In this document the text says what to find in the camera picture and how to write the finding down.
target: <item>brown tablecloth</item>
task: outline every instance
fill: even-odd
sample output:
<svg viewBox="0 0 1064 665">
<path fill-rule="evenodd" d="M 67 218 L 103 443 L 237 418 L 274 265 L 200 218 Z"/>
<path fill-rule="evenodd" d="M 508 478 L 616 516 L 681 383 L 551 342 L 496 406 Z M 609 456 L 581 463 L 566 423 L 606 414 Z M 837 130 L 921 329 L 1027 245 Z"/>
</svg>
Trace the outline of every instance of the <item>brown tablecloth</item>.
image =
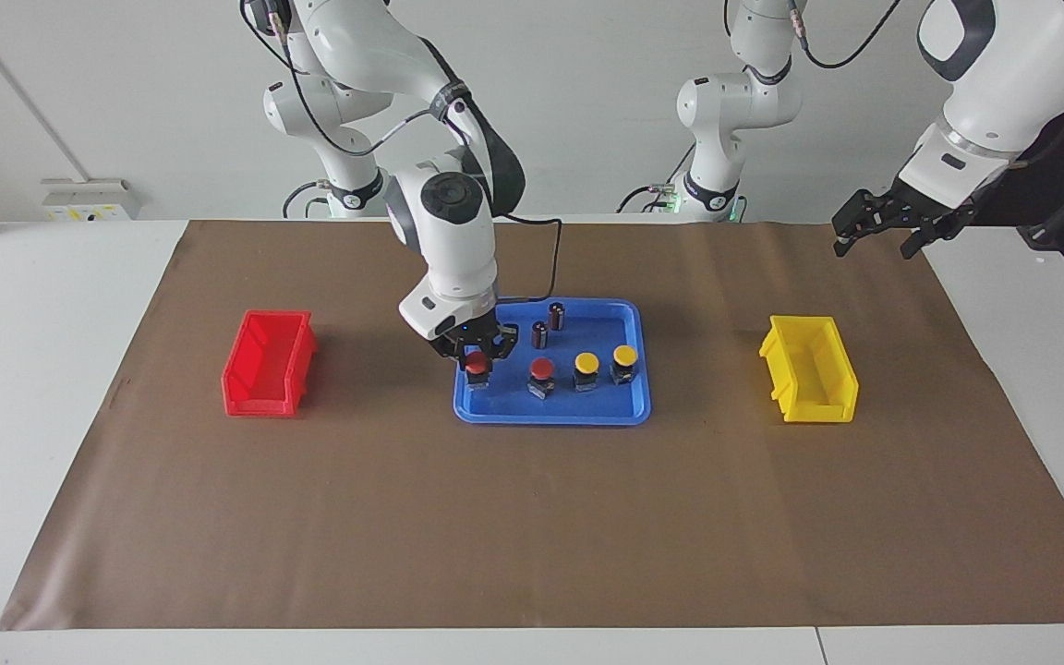
<svg viewBox="0 0 1064 665">
<path fill-rule="evenodd" d="M 830 228 L 570 227 L 558 294 L 628 298 L 654 414 L 465 425 L 384 223 L 192 222 L 0 628 L 1064 622 L 1064 501 L 924 260 Z M 537 292 L 552 231 L 499 230 Z M 309 309 L 296 420 L 237 420 L 248 309 Z M 832 315 L 857 421 L 785 425 L 771 314 Z"/>
</svg>

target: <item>yellow cap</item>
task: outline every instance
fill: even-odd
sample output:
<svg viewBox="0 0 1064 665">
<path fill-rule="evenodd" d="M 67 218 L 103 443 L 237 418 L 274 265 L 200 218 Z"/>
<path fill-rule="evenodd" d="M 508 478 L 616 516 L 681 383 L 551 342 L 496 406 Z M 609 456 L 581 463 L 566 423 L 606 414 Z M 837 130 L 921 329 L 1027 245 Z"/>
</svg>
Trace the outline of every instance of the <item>yellow cap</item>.
<svg viewBox="0 0 1064 665">
<path fill-rule="evenodd" d="M 596 375 L 599 365 L 599 358 L 594 353 L 578 353 L 578 359 L 573 361 L 573 367 L 582 375 Z"/>
<path fill-rule="evenodd" d="M 624 345 L 613 350 L 613 361 L 624 367 L 633 367 L 634 363 L 638 362 L 638 352 L 634 347 Z"/>
</svg>

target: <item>blue plastic tray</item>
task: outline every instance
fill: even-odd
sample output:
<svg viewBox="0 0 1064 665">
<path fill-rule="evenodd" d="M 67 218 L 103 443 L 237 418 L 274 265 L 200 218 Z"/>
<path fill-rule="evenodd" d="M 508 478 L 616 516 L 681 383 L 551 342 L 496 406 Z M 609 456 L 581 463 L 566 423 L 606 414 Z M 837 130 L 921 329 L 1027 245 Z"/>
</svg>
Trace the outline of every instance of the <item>blue plastic tray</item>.
<svg viewBox="0 0 1064 665">
<path fill-rule="evenodd" d="M 549 302 L 565 305 L 564 330 L 549 330 L 549 346 L 532 348 L 532 325 L 549 320 Z M 647 420 L 651 395 L 647 354 L 638 309 L 626 300 L 554 298 L 544 303 L 501 304 L 499 321 L 520 327 L 519 345 L 506 360 L 495 362 L 489 386 L 467 387 L 461 369 L 454 379 L 454 412 L 462 420 L 483 425 L 565 425 L 629 427 Z M 632 346 L 638 352 L 636 373 L 630 383 L 616 386 L 610 378 L 613 349 Z M 573 388 L 573 359 L 592 352 L 602 361 L 598 387 L 587 393 Z M 548 358 L 556 366 L 556 390 L 541 400 L 529 393 L 529 365 Z"/>
</svg>

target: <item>yellow bin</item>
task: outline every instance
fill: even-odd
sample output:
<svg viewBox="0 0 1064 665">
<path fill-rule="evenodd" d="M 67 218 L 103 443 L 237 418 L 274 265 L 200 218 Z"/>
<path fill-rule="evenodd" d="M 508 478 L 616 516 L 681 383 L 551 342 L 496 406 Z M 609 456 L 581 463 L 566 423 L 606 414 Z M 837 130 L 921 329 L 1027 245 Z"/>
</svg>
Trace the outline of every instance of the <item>yellow bin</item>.
<svg viewBox="0 0 1064 665">
<path fill-rule="evenodd" d="M 786 422 L 851 422 L 860 383 L 831 316 L 772 316 L 761 344 Z"/>
</svg>

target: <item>red cap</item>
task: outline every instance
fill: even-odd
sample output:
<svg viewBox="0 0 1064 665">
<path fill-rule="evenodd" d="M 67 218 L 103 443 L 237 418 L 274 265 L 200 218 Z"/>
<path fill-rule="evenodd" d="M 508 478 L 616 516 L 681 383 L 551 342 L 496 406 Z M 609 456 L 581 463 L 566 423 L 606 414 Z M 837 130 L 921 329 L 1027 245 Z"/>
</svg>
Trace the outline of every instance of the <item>red cap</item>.
<svg viewBox="0 0 1064 665">
<path fill-rule="evenodd" d="M 546 382 L 546 380 L 552 379 L 553 369 L 552 361 L 546 358 L 537 358 L 532 361 L 529 372 L 532 373 L 532 378 L 536 379 L 537 382 Z"/>
<path fill-rule="evenodd" d="M 485 375 L 491 369 L 491 361 L 486 353 L 470 352 L 465 354 L 465 370 L 469 375 Z"/>
</svg>

